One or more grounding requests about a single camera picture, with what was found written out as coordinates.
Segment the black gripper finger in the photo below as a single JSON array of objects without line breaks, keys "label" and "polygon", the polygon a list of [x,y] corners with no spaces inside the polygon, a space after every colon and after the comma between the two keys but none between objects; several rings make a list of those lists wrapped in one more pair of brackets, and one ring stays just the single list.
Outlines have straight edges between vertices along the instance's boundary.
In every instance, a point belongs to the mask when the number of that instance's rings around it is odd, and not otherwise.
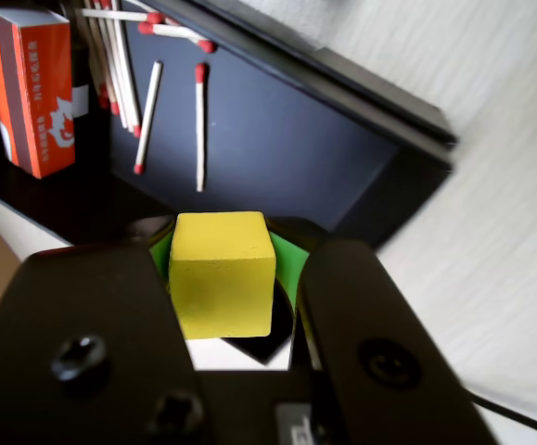
[{"label": "black gripper finger", "polygon": [[365,242],[300,218],[270,230],[308,251],[297,312],[318,444],[492,444],[449,364]]},{"label": "black gripper finger", "polygon": [[0,444],[204,444],[206,420],[145,243],[20,265],[0,302]]}]

